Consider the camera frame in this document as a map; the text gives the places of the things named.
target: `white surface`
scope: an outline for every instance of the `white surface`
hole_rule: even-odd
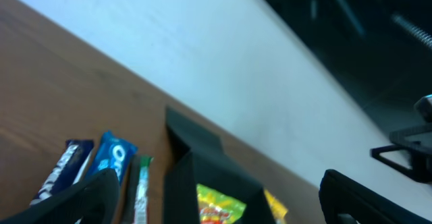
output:
[[[316,187],[337,169],[432,219],[430,187],[369,156],[386,138],[262,0],[22,1]]]

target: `blue wrapper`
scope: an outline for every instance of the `blue wrapper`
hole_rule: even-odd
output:
[[[68,140],[66,151],[30,205],[37,204],[80,181],[94,147],[92,140]]]
[[[122,184],[123,177],[128,168],[130,158],[136,153],[138,147],[126,140],[116,138],[110,131],[105,132],[101,138],[101,145],[86,178],[107,167],[117,173],[119,184]]]

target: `dark background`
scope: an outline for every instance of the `dark background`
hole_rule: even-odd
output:
[[[398,13],[432,33],[432,0],[266,0],[369,117],[388,133],[423,123],[413,109],[432,93],[432,50],[392,21]]]

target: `wooden table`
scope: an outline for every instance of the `wooden table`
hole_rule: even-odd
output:
[[[162,223],[163,177],[173,165],[168,105],[220,135],[225,152],[282,202],[292,197],[286,188],[302,186],[299,193],[315,195],[319,205],[316,188],[19,1],[0,0],[0,219],[28,208],[65,140],[99,143],[112,130],[155,157],[149,223]]]

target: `open black box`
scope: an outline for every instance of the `open black box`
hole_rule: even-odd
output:
[[[165,176],[164,224],[200,223],[197,184],[247,205],[236,224],[275,224],[264,187],[223,153],[218,136],[172,109],[166,126],[177,163]]]

